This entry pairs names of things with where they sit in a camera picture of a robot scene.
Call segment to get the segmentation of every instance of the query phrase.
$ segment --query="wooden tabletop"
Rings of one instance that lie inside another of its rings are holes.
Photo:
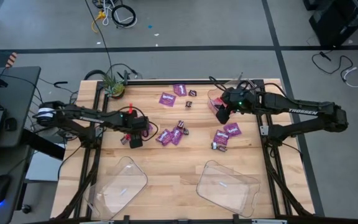
[[[279,79],[267,79],[281,86]],[[78,93],[77,105],[92,108],[97,81],[82,81]],[[252,218],[273,218],[267,172],[256,116],[251,114],[234,114],[228,123],[237,122],[242,134],[230,138],[227,151],[211,149],[217,129],[223,130],[215,115],[207,107],[208,91],[216,89],[213,85],[187,85],[187,90],[196,90],[197,97],[177,96],[175,105],[167,107],[158,103],[162,92],[173,94],[171,85],[127,86],[121,100],[109,100],[108,111],[118,110],[133,103],[141,109],[150,121],[159,127],[172,130],[183,120],[190,135],[184,136],[178,146],[169,144],[163,147],[155,139],[144,142],[142,148],[129,149],[129,144],[122,145],[123,134],[107,130],[103,136],[102,153],[99,164],[98,180],[111,173],[120,158],[129,156],[147,174],[149,182],[146,188],[114,219],[122,220],[130,215],[131,220],[168,220],[168,219],[230,219],[232,212],[221,208],[196,193],[196,185],[204,165],[214,160],[223,166],[234,169],[241,174],[255,177],[260,181],[259,198]],[[274,86],[266,90],[280,93]],[[100,108],[103,96],[100,96]],[[185,102],[192,101],[191,108],[185,108]],[[273,123],[288,125],[290,115],[283,113],[272,116]],[[295,138],[287,138],[285,143],[297,147]],[[65,157],[80,145],[78,141],[68,143]],[[309,212],[313,213],[313,204],[306,182],[300,155],[287,146],[279,147],[285,180],[288,188]],[[66,161],[62,167],[60,180],[53,203],[51,217],[58,215],[69,203],[78,189],[84,149],[80,149]],[[280,211],[284,211],[281,192],[276,185]]]

